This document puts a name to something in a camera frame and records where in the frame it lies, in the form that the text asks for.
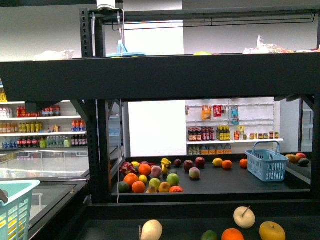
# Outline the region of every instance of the red apple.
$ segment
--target red apple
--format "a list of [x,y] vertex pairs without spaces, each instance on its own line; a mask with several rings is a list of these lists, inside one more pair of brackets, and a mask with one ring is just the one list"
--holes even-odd
[[185,160],[183,163],[184,170],[188,173],[191,168],[194,167],[194,162],[191,160]]
[[298,153],[295,155],[295,157],[296,157],[296,161],[297,161],[297,162],[299,162],[300,159],[306,159],[306,158],[307,158],[307,156],[306,156],[304,153],[302,153],[302,152],[298,152]]
[[180,160],[180,159],[176,159],[176,160],[174,160],[174,165],[176,166],[176,167],[180,167],[181,165],[182,165],[182,161]]
[[206,164],[206,160],[203,158],[203,157],[197,157],[195,159],[195,165],[198,167],[198,168],[203,168]]

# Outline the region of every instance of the glass freezer lid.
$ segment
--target glass freezer lid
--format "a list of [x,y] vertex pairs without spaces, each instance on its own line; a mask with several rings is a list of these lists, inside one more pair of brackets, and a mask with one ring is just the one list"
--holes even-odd
[[21,150],[0,156],[0,179],[76,178],[89,172],[88,149]]

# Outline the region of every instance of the basket handle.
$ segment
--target basket handle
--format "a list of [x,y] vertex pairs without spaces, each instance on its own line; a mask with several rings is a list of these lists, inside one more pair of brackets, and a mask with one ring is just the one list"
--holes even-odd
[[279,143],[278,141],[257,141],[257,142],[253,145],[252,155],[255,155],[256,146],[257,146],[258,144],[269,144],[269,143],[277,144],[276,150],[275,150],[275,154],[280,156],[280,143]]

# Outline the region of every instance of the shopping basket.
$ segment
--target shopping basket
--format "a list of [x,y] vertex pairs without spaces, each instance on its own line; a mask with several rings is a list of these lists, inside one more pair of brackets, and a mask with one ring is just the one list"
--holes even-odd
[[[256,149],[261,143],[276,143],[275,151]],[[286,166],[289,159],[280,154],[280,144],[277,141],[258,141],[253,150],[245,151],[248,160],[248,171],[263,182],[279,182],[285,179]]]
[[8,202],[0,200],[0,240],[27,240],[33,188],[38,180],[0,181]]

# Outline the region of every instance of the stem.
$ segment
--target stem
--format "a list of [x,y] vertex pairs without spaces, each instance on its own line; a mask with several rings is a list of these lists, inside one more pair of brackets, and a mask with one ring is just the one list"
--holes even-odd
[[244,213],[242,214],[242,218],[244,217],[244,215],[246,214],[246,212],[249,210],[249,208],[251,208],[251,206],[248,206],[247,209],[244,211]]

